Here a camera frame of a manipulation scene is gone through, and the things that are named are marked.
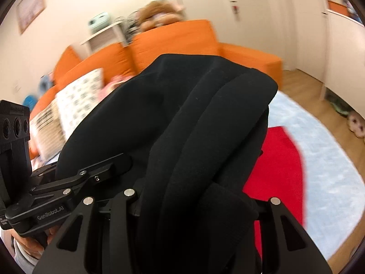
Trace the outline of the left hand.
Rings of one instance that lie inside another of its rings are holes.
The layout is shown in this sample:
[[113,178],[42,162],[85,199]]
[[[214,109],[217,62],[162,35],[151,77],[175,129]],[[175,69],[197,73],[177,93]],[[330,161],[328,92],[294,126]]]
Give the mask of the left hand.
[[[46,230],[48,244],[52,242],[59,229],[60,226],[56,225]],[[14,237],[14,239],[20,244],[20,247],[23,248],[27,254],[36,259],[40,259],[42,257],[44,247],[37,240],[32,237],[21,237],[14,229],[10,229],[8,232],[12,237]]]

